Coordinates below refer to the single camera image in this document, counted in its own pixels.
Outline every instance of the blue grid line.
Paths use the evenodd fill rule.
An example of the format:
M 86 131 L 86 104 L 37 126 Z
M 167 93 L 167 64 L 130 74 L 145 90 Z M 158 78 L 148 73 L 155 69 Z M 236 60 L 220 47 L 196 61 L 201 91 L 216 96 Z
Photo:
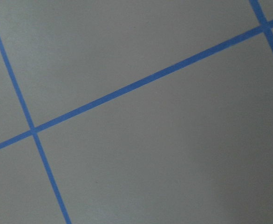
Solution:
M 273 52 L 273 32 L 270 28 L 270 25 L 263 13 L 263 10 L 261 8 L 261 5 L 259 4 L 258 0 L 249 0 L 254 13 L 256 14 L 256 17 L 263 29 L 263 32 L 265 34 L 265 37 L 269 43 L 269 46 L 271 47 L 271 50 Z
M 58 204 L 60 206 L 61 212 L 62 212 L 62 214 L 64 216 L 64 219 L 65 219 L 66 223 L 67 224 L 71 224 L 69 215 L 67 213 L 66 207 L 65 207 L 64 202 L 62 200 L 62 197 L 61 197 L 61 194 L 59 192 L 58 186 L 57 186 L 57 184 L 55 182 L 52 170 L 51 170 L 51 168 L 49 166 L 48 160 L 47 160 L 46 155 L 44 153 L 44 150 L 42 148 L 42 145 L 41 145 L 41 142 L 40 142 L 39 137 L 37 135 L 37 132 L 35 131 L 35 127 L 34 127 L 34 124 L 33 124 L 33 121 L 32 121 L 31 115 L 30 115 L 30 112 L 29 112 L 29 110 L 27 108 L 25 99 L 24 99 L 24 97 L 23 97 L 23 95 L 22 95 L 22 93 L 20 91 L 19 85 L 17 83 L 16 77 L 14 75 L 14 71 L 13 71 L 13 69 L 11 67 L 10 62 L 9 62 L 9 59 L 8 59 L 7 54 L 6 54 L 6 51 L 5 51 L 3 42 L 1 40 L 1 37 L 0 37 L 0 52 L 1 52 L 1 55 L 2 55 L 2 58 L 3 58 L 3 61 L 5 63 L 5 66 L 7 68 L 7 71 L 8 71 L 9 77 L 11 79 L 11 82 L 12 82 L 12 84 L 14 86 L 14 90 L 16 92 L 16 95 L 17 95 L 17 97 L 19 99 L 20 105 L 21 105 L 22 110 L 24 112 L 24 115 L 26 117 L 27 123 L 28 123 L 28 125 L 30 127 L 30 132 L 31 132 L 31 134 L 32 134 L 32 136 L 34 138 L 34 141 L 35 141 L 35 144 L 37 146 L 39 155 L 41 157 L 43 166 L 44 166 L 44 168 L 46 170 L 46 173 L 47 173 L 48 178 L 50 180 L 50 183 L 52 185 L 52 188 L 53 188 L 53 191 L 54 191 L 55 196 L 57 198 L 57 201 L 58 201 Z
M 271 21 L 269 21 L 269 26 L 271 27 L 271 28 L 273 28 L 273 20 L 271 20 Z M 236 36 L 236 37 L 234 37 L 234 38 L 232 38 L 232 39 L 229 39 L 229 40 L 227 40 L 227 41 L 225 41 L 225 42 L 222 42 L 222 43 L 220 43 L 220 44 L 218 44 L 218 45 L 216 45 L 216 46 L 214 46 L 214 47 L 211 47 L 211 48 L 209 48 L 209 49 L 207 49 L 207 50 L 205 50 L 205 51 L 202 51 L 201 53 L 198 53 L 198 54 L 196 54 L 197 56 L 199 55 L 199 54 L 202 54 L 203 52 L 206 52 L 206 51 L 211 51 L 212 49 L 214 50 L 214 49 L 216 49 L 216 47 L 217 46 L 225 46 L 225 48 L 222 48 L 221 50 L 225 50 L 226 48 L 228 48 L 228 47 L 230 47 L 231 45 L 228 45 L 228 43 L 229 42 L 231 42 L 232 40 L 235 40 L 235 39 L 237 39 L 237 37 L 238 37 L 238 41 L 239 42 L 234 42 L 234 44 L 233 45 L 235 45 L 235 44 L 237 44 L 237 43 L 240 43 L 240 42 L 242 42 L 242 41 L 245 41 L 245 40 L 247 40 L 247 39 L 249 39 L 249 38 L 251 38 L 251 37 L 254 37 L 255 35 L 258 35 L 258 34 L 260 34 L 260 33 L 262 33 L 263 32 L 263 30 L 262 30 L 262 28 L 260 27 L 260 26 L 258 26 L 258 27 L 255 27 L 255 28 L 253 28 L 253 29 L 251 29 L 251 30 L 249 30 L 249 31 L 247 31 L 247 32 L 245 32 L 245 33 L 242 33 L 242 34 L 240 34 L 240 35 L 238 35 L 238 36 Z M 87 110 L 90 110 L 91 108 L 89 108 L 89 107 L 96 107 L 96 106 L 98 106 L 98 105 L 101 105 L 101 104 L 103 104 L 103 103 L 105 103 L 105 102 L 108 102 L 108 100 L 107 101 L 105 101 L 105 102 L 103 102 L 103 99 L 104 97 L 102 97 L 102 98 L 99 98 L 99 99 L 97 99 L 97 100 L 95 100 L 95 101 L 93 101 L 93 102 L 91 102 L 91 103 L 88 103 L 88 104 L 85 104 L 85 105 L 83 105 L 83 106 L 81 106 L 81 107 L 79 107 L 79 108 L 77 108 L 77 109 L 74 109 L 74 110 L 72 110 L 71 112 L 68 112 L 68 113 L 66 113 L 66 114 L 64 114 L 64 115 L 61 115 L 61 116 L 59 116 L 59 117 L 57 117 L 57 118 L 55 118 L 55 119 L 52 119 L 52 120 L 50 120 L 50 121 L 48 121 L 48 122 L 46 122 L 46 123 L 44 123 L 44 124 L 41 124 L 41 125 L 39 125 L 38 127 L 36 127 L 35 128 L 35 131 L 36 132 L 40 132 L 40 131 L 43 131 L 43 130 L 45 130 L 45 129 L 47 129 L 47 128 L 49 128 L 49 127 L 52 127 L 52 126 L 54 126 L 54 125 L 56 125 L 56 124 L 59 124 L 59 123 L 61 123 L 61 122 L 63 122 L 63 121 L 65 121 L 65 120 L 67 120 L 67 119 L 69 119 L 69 118 L 71 118 L 71 117 L 74 117 L 75 115 L 75 113 L 77 113 L 76 115 L 78 115 L 78 114 L 80 114 L 80 113 L 82 113 L 82 112 L 85 112 L 85 111 L 87 111 Z M 15 137 L 13 137 L 13 138 L 11 138 L 11 139 L 9 139 L 9 140 L 6 140 L 6 141 L 4 141 L 4 142 L 2 142 L 2 143 L 0 143 L 0 149 L 2 149 L 2 148 L 4 148 L 4 147 L 6 147 L 6 146 L 9 146 L 9 145 L 11 145 L 11 144 L 14 144 L 14 143 L 16 143 L 16 142 L 18 142 L 18 141 L 20 141 L 20 140 L 22 140 L 22 139 L 24 139 L 24 138 L 26 138 L 26 137 L 28 137 L 28 136 L 31 136 L 32 134 L 29 134 L 29 135 L 26 135 L 26 133 L 27 132 L 25 132 L 25 133 L 22 133 L 22 134 L 20 134 L 20 135 L 17 135 L 17 136 L 15 136 Z

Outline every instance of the blue grid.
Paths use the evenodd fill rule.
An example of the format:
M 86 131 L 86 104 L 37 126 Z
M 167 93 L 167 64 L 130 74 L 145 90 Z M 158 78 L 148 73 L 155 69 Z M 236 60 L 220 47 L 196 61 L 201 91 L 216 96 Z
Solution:
M 10 139 L 0 143 L 0 149 L 5 148 L 5 147 L 7 147 L 9 145 L 12 145 L 12 144 L 14 144 L 14 143 L 16 143 L 16 142 L 18 142 L 18 141 L 20 141 L 22 139 L 25 139 L 25 138 L 27 138 L 29 136 L 33 136 L 35 144 L 36 144 L 37 149 L 39 151 L 43 166 L 44 166 L 44 168 L 45 168 L 45 170 L 47 172 L 48 178 L 49 178 L 50 183 L 52 185 L 52 188 L 53 188 L 53 191 L 55 193 L 58 204 L 60 206 L 61 212 L 62 212 L 62 214 L 64 216 L 65 222 L 67 224 L 71 224 L 71 220 L 70 220 L 70 217 L 68 215 L 67 209 L 66 209 L 66 207 L 64 205 L 63 199 L 62 199 L 61 194 L 59 192 L 58 186 L 57 186 L 57 184 L 55 182 L 55 178 L 54 178 L 53 173 L 51 171 L 51 168 L 50 168 L 50 165 L 48 163 L 47 157 L 46 157 L 46 155 L 44 153 L 44 150 L 42 148 L 42 144 L 41 144 L 40 139 L 38 137 L 38 132 L 41 132 L 41 131 L 49 128 L 49 127 L 57 125 L 57 124 L 65 121 L 65 120 L 68 120 L 68 119 L 70 119 L 70 118 L 72 118 L 72 117 L 74 117 L 74 116 L 76 116 L 78 114 L 86 112 L 86 111 L 88 111 L 88 110 L 90 110 L 90 109 L 92 109 L 94 107 L 97 107 L 97 106 L 99 106 L 101 104 L 104 104 L 104 103 L 110 101 L 110 100 L 113 100 L 113 99 L 115 99 L 115 98 L 117 98 L 117 97 L 119 97 L 119 96 L 121 96 L 121 95 L 123 95 L 125 93 L 133 91 L 133 90 L 135 90 L 135 89 L 137 89 L 137 88 L 139 88 L 139 87 L 141 87 L 143 85 L 146 85 L 146 84 L 148 84 L 150 82 L 153 82 L 153 81 L 155 81 L 155 80 L 157 80 L 157 79 L 159 79 L 161 77 L 169 75 L 169 74 L 171 74 L 171 73 L 173 73 L 173 72 L 175 72 L 175 71 L 177 71 L 179 69 L 182 69 L 182 68 L 184 68 L 184 67 L 186 67 L 188 65 L 191 65 L 191 64 L 193 64 L 193 63 L 195 63 L 197 61 L 200 61 L 200 60 L 202 60 L 202 59 L 204 59 L 206 57 L 214 55 L 214 54 L 216 54 L 216 53 L 218 53 L 218 52 L 220 52 L 222 50 L 225 50 L 225 49 L 227 49 L 227 48 L 229 48 L 229 47 L 231 47 L 233 45 L 236 45 L 238 43 L 246 41 L 246 40 L 248 40 L 248 39 L 250 39 L 250 38 L 252 38 L 252 37 L 254 37 L 256 35 L 259 35 L 261 33 L 264 33 L 264 35 L 265 35 L 265 37 L 267 39 L 267 42 L 268 42 L 268 44 L 269 44 L 269 46 L 270 46 L 270 48 L 271 48 L 271 50 L 273 52 L 273 32 L 271 30 L 273 28 L 273 20 L 267 21 L 264 13 L 262 11 L 262 8 L 261 8 L 260 4 L 258 3 L 258 0 L 249 0 L 249 2 L 251 4 L 251 7 L 252 7 L 252 9 L 253 9 L 259 23 L 260 23 L 260 26 L 255 27 L 255 28 L 253 28 L 251 30 L 248 30 L 248 31 L 246 31 L 246 32 L 244 32 L 244 33 L 242 33 L 242 34 L 240 34 L 238 36 L 235 36 L 235 37 L 233 37 L 233 38 L 231 38 L 231 39 L 229 39 L 229 40 L 227 40 L 225 42 L 222 42 L 222 43 L 220 43 L 218 45 L 215 45 L 215 46 L 213 46 L 213 47 L 211 47 L 209 49 L 206 49 L 206 50 L 204 50 L 204 51 L 202 51 L 202 52 L 200 52 L 198 54 L 195 54 L 195 55 L 193 55 L 193 56 L 191 56 L 189 58 L 186 58 L 185 60 L 182 60 L 182 61 L 180 61 L 180 62 L 178 62 L 178 63 L 176 63 L 176 64 L 174 64 L 172 66 L 169 66 L 169 67 L 167 67 L 165 69 L 162 69 L 162 70 L 160 70 L 160 71 L 158 71 L 158 72 L 156 72 L 156 73 L 154 73 L 152 75 L 149 75 L 149 76 L 147 76 L 147 77 L 145 77 L 143 79 L 140 79 L 140 80 L 138 80 L 138 81 L 136 81 L 136 82 L 134 82 L 132 84 L 129 84 L 129 85 L 127 85 L 127 86 L 125 86 L 125 87 L 123 87 L 123 88 L 121 88 L 119 90 L 116 90 L 116 91 L 114 91 L 114 92 L 112 92 L 112 93 L 110 93 L 108 95 L 105 95 L 105 96 L 103 96 L 103 97 L 101 97 L 99 99 L 96 99 L 96 100 L 94 100 L 94 101 L 92 101 L 90 103 L 87 103 L 87 104 L 85 104 L 85 105 L 83 105 L 83 106 L 81 106 L 79 108 L 76 108 L 76 109 L 74 109 L 74 110 L 72 110 L 72 111 L 70 111 L 70 112 L 68 112 L 66 114 L 63 114 L 63 115 L 61 115 L 61 116 L 59 116 L 59 117 L 57 117 L 55 119 L 52 119 L 52 120 L 50 120 L 50 121 L 48 121 L 48 122 L 46 122 L 44 124 L 41 124 L 39 126 L 36 126 L 36 127 L 34 126 L 34 123 L 32 121 L 30 112 L 29 112 L 29 110 L 27 108 L 26 102 L 25 102 L 24 97 L 23 97 L 23 95 L 21 93 L 21 90 L 19 88 L 19 85 L 18 85 L 17 80 L 16 80 L 15 75 L 14 75 L 14 71 L 13 71 L 13 69 L 11 67 L 11 64 L 9 62 L 8 56 L 6 54 L 6 51 L 5 51 L 5 48 L 4 48 L 4 45 L 3 45 L 3 42 L 2 42 L 1 37 L 0 37 L 0 52 L 1 52 L 1 55 L 2 55 L 2 58 L 3 58 L 3 61 L 5 63 L 6 69 L 8 71 L 8 74 L 10 76 L 10 79 L 12 81 L 12 84 L 14 86 L 14 90 L 15 90 L 15 92 L 17 94 L 17 97 L 18 97 L 19 102 L 21 104 L 21 107 L 23 109 L 23 112 L 24 112 L 24 115 L 26 117 L 27 123 L 28 123 L 28 125 L 30 127 L 29 131 L 21 133 L 21 134 L 19 134 L 17 136 L 14 136 L 13 138 L 10 138 Z

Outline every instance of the gray floor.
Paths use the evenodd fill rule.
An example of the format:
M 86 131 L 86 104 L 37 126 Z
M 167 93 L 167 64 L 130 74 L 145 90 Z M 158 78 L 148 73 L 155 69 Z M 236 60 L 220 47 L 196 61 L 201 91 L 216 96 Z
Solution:
M 35 126 L 257 26 L 248 0 L 0 0 Z M 28 130 L 0 54 L 0 224 L 273 224 L 263 33 L 39 132 L 58 189 Z

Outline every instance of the floor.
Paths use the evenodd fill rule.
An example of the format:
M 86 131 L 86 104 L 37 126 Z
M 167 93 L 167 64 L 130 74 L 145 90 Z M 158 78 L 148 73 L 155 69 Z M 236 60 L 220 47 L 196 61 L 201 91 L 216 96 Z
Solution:
M 0 0 L 0 224 L 273 224 L 273 0 Z

